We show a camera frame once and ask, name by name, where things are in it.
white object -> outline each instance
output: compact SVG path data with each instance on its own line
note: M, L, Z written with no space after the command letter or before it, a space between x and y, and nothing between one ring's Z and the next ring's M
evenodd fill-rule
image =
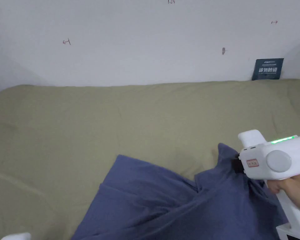
M249 178L285 179L300 174L300 137L295 135L267 142L258 130L238 135L244 149L240 152L244 172ZM300 210L284 191L277 194L289 223L278 226L281 240L300 239Z
M1 240L31 240L31 234L28 232L12 234L12 235L5 236Z

hand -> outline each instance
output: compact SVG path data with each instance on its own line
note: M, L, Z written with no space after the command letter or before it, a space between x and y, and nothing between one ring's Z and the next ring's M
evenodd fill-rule
M274 194L284 190L291 201L300 209L300 175L283 180L268 180L267 184Z

gray round button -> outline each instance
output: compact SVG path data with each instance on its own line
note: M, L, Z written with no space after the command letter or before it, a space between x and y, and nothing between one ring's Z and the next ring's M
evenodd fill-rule
M271 170L283 173L291 167L292 160L287 153L280 150L274 150L268 153L267 164Z

bed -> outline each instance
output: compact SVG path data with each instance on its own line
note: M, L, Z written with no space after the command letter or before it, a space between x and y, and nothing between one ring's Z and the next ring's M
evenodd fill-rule
M300 80L0 93L0 238L69 239L119 154L192 179L238 133L300 135Z

green indicator light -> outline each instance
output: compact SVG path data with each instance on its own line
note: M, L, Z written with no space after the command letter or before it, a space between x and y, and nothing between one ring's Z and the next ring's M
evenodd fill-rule
M292 136L292 137L281 138L281 139L272 141L271 144L279 143L279 142L286 141L286 140L293 139L293 138L294 138L294 136Z

